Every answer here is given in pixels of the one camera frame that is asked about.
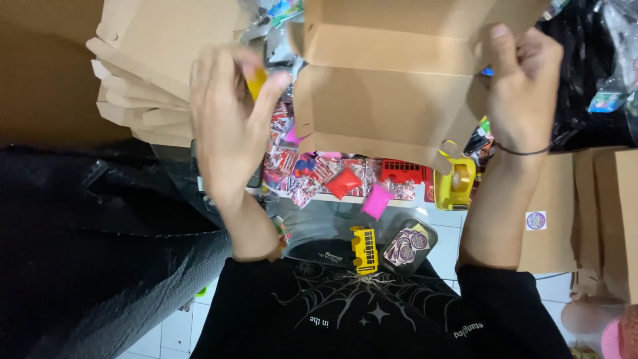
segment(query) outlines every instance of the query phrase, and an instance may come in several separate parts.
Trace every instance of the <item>yellow toy bus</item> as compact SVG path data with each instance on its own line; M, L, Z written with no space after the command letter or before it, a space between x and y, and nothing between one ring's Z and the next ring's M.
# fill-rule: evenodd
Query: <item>yellow toy bus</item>
M375 230L370 227L351 227L355 233L352 240L352 252L355 252L355 260L352 263L357 269L358 275L371 274L377 271L379 266L379 254L376 251Z

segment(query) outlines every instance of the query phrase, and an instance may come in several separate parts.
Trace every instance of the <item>black bracelet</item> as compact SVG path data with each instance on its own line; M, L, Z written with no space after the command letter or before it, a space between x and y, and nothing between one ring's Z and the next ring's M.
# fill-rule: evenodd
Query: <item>black bracelet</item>
M507 153L511 153L511 154L517 155L517 156L540 155L541 153L549 152L549 150L552 148L552 145L549 145L548 147L546 147L544 149L541 149L540 151L525 153L525 152L516 152L516 151L512 151L511 149L507 149L507 148L503 147L500 143L498 143L496 141L494 141L494 145L496 147L502 149L503 151L507 152Z

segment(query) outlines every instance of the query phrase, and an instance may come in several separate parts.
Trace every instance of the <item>forearm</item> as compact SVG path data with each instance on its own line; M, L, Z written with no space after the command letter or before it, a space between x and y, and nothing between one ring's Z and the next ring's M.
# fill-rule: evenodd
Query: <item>forearm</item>
M525 213L546 156L497 151L465 220L457 268L462 264L518 268Z
M240 200L217 203L217 206L230 235L236 261L274 261L281 257L277 229L253 196L243 192Z

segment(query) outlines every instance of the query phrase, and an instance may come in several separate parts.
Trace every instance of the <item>hand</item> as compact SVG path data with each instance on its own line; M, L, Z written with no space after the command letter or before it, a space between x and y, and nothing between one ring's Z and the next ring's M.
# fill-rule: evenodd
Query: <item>hand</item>
M204 189L216 205L240 203L263 159L271 117L290 84L286 72L263 85L253 105L242 75L263 67L246 49L205 46L191 69L191 110L197 163Z
M488 115L494 139L516 152L531 153L549 146L563 47L538 29L530 29L518 44L510 29L491 29L494 79Z

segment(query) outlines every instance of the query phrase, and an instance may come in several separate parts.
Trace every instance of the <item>white tile floor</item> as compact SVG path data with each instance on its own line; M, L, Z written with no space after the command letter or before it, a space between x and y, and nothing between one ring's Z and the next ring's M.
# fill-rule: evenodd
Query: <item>white tile floor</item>
M437 211L429 204L424 209L427 214L420 213L418 217L431 225L439 236L439 241L428 258L441 278L460 294L454 265L459 254L465 212ZM543 304L556 321L567 343L573 346L575 337L563 327L560 321L561 311L570 301L571 273L545 274L535 277ZM190 312L173 313L118 359L187 359L202 334L216 287L217 280L211 284L205 296L195 298Z

